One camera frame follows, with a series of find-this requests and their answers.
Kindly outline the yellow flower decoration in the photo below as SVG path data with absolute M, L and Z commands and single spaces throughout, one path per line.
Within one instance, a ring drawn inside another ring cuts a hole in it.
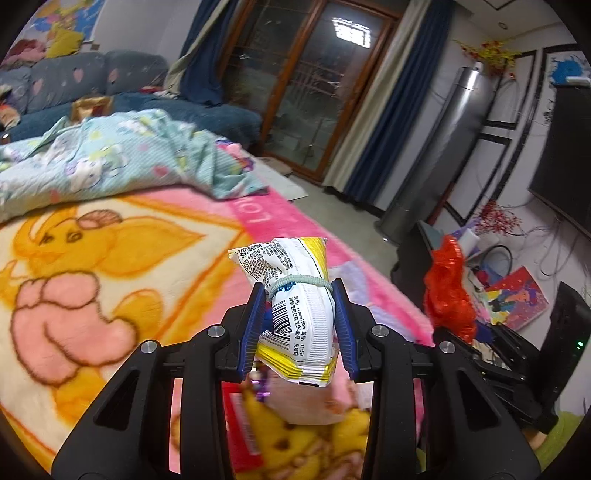
M 471 46 L 456 40 L 463 54 L 468 58 L 481 62 L 486 74 L 493 78 L 501 78 L 508 75 L 515 78 L 514 68 L 520 52 L 509 50 L 505 44 L 498 40 L 488 40 L 479 46 Z

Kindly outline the blue grey sofa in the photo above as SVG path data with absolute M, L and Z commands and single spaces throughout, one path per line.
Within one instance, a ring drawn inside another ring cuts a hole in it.
M 1 70 L 1 83 L 11 87 L 8 104 L 20 115 L 8 129 L 13 141 L 42 135 L 68 116 L 83 97 L 107 96 L 115 112 L 159 108 L 173 119 L 193 123 L 249 148 L 259 141 L 262 118 L 245 108 L 199 105 L 163 98 L 142 89 L 159 87 L 168 65 L 159 55 L 131 50 L 89 52 L 42 59 L 31 66 Z

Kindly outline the red mesh bag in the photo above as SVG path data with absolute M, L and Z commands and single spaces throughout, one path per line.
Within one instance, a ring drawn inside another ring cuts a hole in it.
M 459 242 L 445 235 L 432 252 L 432 266 L 425 275 L 424 310 L 435 330 L 445 328 L 467 344 L 477 333 L 477 313 L 463 285 L 464 256 Z

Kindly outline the red berry branch decoration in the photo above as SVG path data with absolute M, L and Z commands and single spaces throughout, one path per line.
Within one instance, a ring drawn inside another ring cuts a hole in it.
M 518 233 L 521 219 L 508 207 L 489 200 L 476 216 L 476 234 L 496 234 L 502 236 Z

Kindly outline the wooden glass balcony door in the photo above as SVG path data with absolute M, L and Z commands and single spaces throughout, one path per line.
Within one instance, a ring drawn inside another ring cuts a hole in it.
M 397 33 L 404 1 L 242 1 L 219 64 L 224 99 L 262 119 L 256 154 L 320 183 Z

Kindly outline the white yellow snack bag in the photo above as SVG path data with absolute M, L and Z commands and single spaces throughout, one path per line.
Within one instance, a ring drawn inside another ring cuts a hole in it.
M 274 238 L 228 256 L 252 285 L 266 290 L 269 308 L 256 358 L 290 383 L 328 386 L 339 346 L 325 238 Z

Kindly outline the dark blue curtain left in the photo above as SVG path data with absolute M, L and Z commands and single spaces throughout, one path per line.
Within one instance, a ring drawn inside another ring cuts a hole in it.
M 184 100 L 205 106 L 221 105 L 217 62 L 237 5 L 236 0 L 200 2 L 181 49 L 181 55 L 187 55 L 198 35 L 204 33 L 180 78 L 179 94 Z

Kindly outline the silver tower air conditioner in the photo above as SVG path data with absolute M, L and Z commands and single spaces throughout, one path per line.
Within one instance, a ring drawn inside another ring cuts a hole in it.
M 415 223 L 428 220 L 440 205 L 476 142 L 493 97 L 483 62 L 460 70 L 415 163 L 376 224 L 387 242 L 401 244 Z

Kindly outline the dark blue curtain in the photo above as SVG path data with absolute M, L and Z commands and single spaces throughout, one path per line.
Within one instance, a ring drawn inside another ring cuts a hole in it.
M 236 0 L 200 2 L 181 49 L 181 55 L 187 55 L 198 35 L 204 33 L 180 78 L 179 94 L 184 100 L 205 106 L 221 105 L 217 62 L 237 5 Z
M 356 203 L 373 203 L 387 183 L 437 71 L 454 10 L 453 1 L 436 0 L 429 6 L 401 76 L 344 188 Z

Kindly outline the colourful painting canvas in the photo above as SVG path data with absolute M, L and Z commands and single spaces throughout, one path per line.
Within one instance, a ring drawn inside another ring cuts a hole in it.
M 489 286 L 481 295 L 487 321 L 520 330 L 549 308 L 549 302 L 530 271 L 522 266 Z

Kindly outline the dark blue curtain right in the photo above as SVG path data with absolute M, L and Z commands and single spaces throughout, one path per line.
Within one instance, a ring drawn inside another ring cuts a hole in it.
M 356 203 L 373 203 L 387 183 L 437 71 L 454 10 L 453 1 L 436 0 L 429 6 L 401 76 L 344 188 Z

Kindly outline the white paper roll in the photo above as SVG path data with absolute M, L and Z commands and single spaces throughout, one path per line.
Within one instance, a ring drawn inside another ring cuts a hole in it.
M 468 259 L 472 252 L 477 248 L 480 237 L 470 228 L 467 228 L 458 240 L 462 255 Z

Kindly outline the black television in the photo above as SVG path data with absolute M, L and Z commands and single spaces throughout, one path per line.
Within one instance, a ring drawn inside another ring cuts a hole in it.
M 591 108 L 586 87 L 560 85 L 529 191 L 583 235 L 591 234 Z

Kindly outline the china map poster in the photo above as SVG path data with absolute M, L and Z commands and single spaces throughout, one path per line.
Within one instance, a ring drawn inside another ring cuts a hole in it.
M 61 29 L 93 39 L 96 23 L 105 0 L 51 0 L 43 3 L 27 21 L 17 39 L 38 40 L 49 44 Z

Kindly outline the black tv cabinet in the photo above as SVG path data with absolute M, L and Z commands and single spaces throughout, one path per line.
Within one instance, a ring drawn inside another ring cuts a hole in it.
M 391 280 L 426 315 L 434 313 L 428 302 L 425 277 L 434 263 L 434 252 L 444 236 L 423 221 L 417 222 L 398 250 L 399 260 Z M 550 315 L 550 328 L 540 348 L 506 322 L 490 325 L 475 321 L 475 338 L 492 348 L 501 366 L 484 359 L 470 343 L 464 354 L 494 389 L 510 414 L 522 426 L 547 434 L 558 423 L 556 404 L 590 340 L 590 307 L 572 287 L 561 283 Z

